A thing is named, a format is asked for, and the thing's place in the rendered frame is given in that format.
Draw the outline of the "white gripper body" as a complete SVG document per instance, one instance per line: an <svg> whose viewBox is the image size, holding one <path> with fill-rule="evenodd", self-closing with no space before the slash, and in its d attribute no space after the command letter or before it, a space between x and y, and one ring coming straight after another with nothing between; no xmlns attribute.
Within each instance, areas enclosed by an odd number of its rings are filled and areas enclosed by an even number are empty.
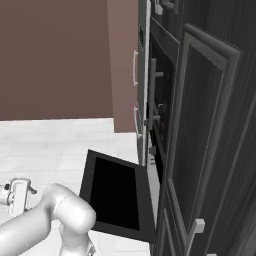
<svg viewBox="0 0 256 256"><path fill-rule="evenodd" d="M9 213L23 214L27 204L28 192L31 190L31 180L15 178L10 182Z"/></svg>

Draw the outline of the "black oven door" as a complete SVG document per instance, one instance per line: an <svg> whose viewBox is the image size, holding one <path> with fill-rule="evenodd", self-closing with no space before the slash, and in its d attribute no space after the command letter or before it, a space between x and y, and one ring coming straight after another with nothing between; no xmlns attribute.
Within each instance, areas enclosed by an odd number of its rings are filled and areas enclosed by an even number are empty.
<svg viewBox="0 0 256 256"><path fill-rule="evenodd" d="M89 149L79 196L96 212L94 231L156 242L145 167Z"/></svg>

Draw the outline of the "grey oven rack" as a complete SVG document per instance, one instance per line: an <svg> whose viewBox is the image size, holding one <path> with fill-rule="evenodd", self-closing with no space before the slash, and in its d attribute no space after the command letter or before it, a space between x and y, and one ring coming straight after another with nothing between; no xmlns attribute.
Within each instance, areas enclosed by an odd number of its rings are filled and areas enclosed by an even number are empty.
<svg viewBox="0 0 256 256"><path fill-rule="evenodd" d="M154 215L154 223L157 223L158 216L158 205L159 205L159 193L160 193L160 183L158 178L158 173L155 164L149 164L147 166L153 215Z"/></svg>

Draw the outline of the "black built-in oven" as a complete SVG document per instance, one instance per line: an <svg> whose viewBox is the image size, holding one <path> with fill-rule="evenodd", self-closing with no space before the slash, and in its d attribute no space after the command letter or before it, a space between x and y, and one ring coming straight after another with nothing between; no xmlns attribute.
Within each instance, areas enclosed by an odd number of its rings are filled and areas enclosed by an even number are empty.
<svg viewBox="0 0 256 256"><path fill-rule="evenodd" d="M160 115L157 106L165 105L165 113ZM162 100L154 105L154 115L160 116L159 120L153 121L153 129L149 131L151 146L149 152L153 156L156 165L159 183L162 183L168 151L169 124L172 111L172 99Z"/></svg>

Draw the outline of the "tall dark cupboard door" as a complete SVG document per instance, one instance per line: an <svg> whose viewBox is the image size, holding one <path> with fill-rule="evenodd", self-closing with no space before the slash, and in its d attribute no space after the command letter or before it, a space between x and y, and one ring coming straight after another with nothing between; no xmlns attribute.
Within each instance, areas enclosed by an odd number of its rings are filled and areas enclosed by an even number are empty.
<svg viewBox="0 0 256 256"><path fill-rule="evenodd" d="M200 217L241 54L205 30L184 25L168 166L181 244Z"/></svg>

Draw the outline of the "dark drawer front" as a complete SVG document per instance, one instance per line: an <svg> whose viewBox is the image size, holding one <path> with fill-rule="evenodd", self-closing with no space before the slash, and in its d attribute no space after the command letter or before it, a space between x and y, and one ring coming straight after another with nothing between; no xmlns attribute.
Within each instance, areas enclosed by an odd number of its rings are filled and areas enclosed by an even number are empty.
<svg viewBox="0 0 256 256"><path fill-rule="evenodd" d="M187 232L174 184L167 179L159 204L156 256L185 256L186 239Z"/></svg>

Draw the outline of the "black built-in microwave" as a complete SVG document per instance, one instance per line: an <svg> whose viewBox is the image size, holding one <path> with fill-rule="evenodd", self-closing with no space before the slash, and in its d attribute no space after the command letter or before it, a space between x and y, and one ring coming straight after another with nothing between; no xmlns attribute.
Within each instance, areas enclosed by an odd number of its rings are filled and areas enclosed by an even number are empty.
<svg viewBox="0 0 256 256"><path fill-rule="evenodd" d="M150 18L151 57L157 60L156 70L162 72L155 82L157 104L171 100L179 42L158 21Z"/></svg>

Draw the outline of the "dark overhead cupboard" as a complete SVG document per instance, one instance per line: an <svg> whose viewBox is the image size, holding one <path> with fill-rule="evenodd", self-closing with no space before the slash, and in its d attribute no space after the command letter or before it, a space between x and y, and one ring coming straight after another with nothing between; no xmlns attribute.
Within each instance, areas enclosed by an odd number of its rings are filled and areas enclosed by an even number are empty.
<svg viewBox="0 0 256 256"><path fill-rule="evenodd" d="M256 32L256 0L170 0L175 10L163 10L152 17L176 40L190 23L222 39Z"/></svg>

